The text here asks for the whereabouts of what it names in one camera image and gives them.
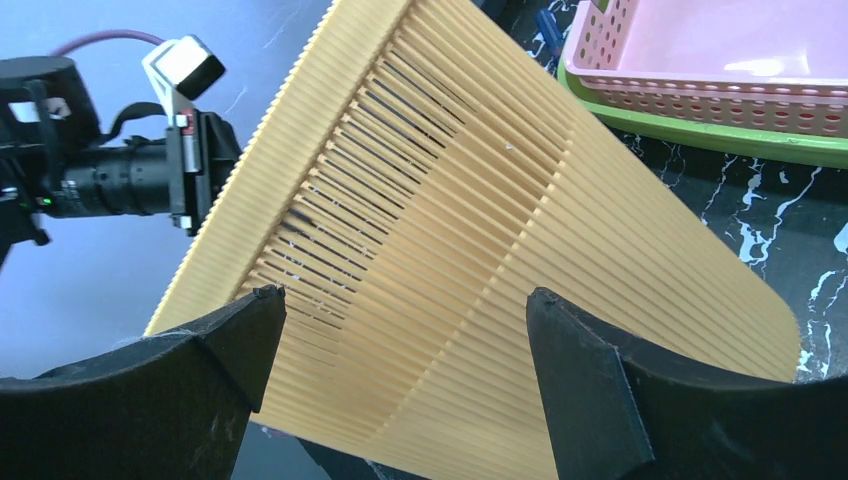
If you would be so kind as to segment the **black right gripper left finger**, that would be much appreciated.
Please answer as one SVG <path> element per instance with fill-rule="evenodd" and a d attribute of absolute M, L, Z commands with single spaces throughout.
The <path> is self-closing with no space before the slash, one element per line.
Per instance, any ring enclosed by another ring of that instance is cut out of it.
<path fill-rule="evenodd" d="M 285 292 L 269 285 L 110 352 L 3 378 L 2 477 L 229 478 L 285 319 Z"/>

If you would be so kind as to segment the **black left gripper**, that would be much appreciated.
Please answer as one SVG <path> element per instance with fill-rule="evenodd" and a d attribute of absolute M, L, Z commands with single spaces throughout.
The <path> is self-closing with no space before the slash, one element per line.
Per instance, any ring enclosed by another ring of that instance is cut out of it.
<path fill-rule="evenodd" d="M 1 246 L 46 245 L 37 215 L 54 218 L 169 215 L 198 230 L 241 154 L 232 126 L 213 112 L 184 110 L 163 138 L 111 140 L 124 123 L 164 114 L 138 102 L 103 134 L 75 62 L 29 56 L 1 62 Z"/>

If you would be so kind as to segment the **green plastic tray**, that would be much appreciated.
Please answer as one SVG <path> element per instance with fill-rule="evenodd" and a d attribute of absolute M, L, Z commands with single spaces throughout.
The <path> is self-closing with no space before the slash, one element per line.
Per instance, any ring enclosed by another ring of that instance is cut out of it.
<path fill-rule="evenodd" d="M 847 168 L 847 141 L 698 123 L 605 106 L 593 91 L 557 64 L 557 79 L 584 107 L 610 128 L 717 152 L 786 163 Z"/>

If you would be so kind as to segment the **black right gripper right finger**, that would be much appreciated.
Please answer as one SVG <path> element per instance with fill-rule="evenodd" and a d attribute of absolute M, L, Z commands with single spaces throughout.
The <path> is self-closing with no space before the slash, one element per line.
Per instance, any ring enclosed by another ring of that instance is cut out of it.
<path fill-rule="evenodd" d="M 790 384 L 702 363 L 546 288 L 526 324 L 562 479 L 843 479 L 847 381 Z"/>

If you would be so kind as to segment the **orange slatted waste bin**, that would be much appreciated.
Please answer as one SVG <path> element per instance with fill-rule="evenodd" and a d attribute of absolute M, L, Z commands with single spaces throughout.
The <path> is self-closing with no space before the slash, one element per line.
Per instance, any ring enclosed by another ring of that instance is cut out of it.
<path fill-rule="evenodd" d="M 255 421 L 432 479 L 555 477 L 539 287 L 755 377 L 800 354 L 786 303 L 469 1 L 331 4 L 147 330 L 265 283 Z"/>

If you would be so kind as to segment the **pink perforated basket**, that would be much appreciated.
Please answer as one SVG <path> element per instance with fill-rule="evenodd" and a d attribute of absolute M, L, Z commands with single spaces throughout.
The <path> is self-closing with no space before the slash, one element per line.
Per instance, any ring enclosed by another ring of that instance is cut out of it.
<path fill-rule="evenodd" d="M 583 1 L 562 62 L 616 108 L 847 134 L 843 1 Z"/>

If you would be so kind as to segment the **blue red screwdriver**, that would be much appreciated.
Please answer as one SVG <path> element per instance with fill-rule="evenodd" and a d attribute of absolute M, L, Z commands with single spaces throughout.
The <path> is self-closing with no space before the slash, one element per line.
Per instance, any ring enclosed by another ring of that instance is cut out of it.
<path fill-rule="evenodd" d="M 535 22 L 549 54 L 553 59 L 559 59 L 564 47 L 564 34 L 555 15 L 548 9 L 540 9 L 535 15 Z"/>

